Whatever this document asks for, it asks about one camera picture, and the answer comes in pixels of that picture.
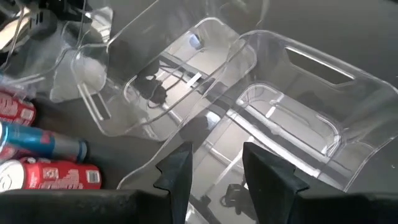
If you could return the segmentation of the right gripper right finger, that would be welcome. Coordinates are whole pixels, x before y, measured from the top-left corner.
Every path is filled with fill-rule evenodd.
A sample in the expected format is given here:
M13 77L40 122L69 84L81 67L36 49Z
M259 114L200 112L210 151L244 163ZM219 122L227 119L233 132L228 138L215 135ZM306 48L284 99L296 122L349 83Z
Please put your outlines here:
M290 223L299 192L309 185L294 175L296 167L253 142L243 144L244 175L260 223Z

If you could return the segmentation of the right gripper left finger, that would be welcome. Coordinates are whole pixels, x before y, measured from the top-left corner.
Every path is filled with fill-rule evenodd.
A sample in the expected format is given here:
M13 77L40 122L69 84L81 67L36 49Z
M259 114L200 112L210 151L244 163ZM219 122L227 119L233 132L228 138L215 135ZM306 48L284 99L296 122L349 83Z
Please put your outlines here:
M169 193L173 224L184 224L192 187L193 144L184 142L155 166L161 176L154 187Z

